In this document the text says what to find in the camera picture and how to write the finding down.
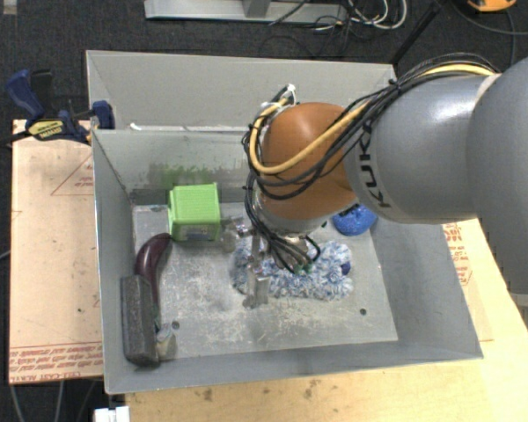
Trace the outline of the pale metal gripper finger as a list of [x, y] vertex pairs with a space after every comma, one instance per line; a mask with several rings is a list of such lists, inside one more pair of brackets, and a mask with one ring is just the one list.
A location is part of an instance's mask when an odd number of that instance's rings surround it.
[[247, 273], [247, 293], [243, 306], [255, 309], [268, 303], [269, 277], [249, 270]]
[[222, 227], [220, 243], [223, 252], [233, 253], [238, 243], [249, 235], [249, 229], [244, 223], [233, 223]]

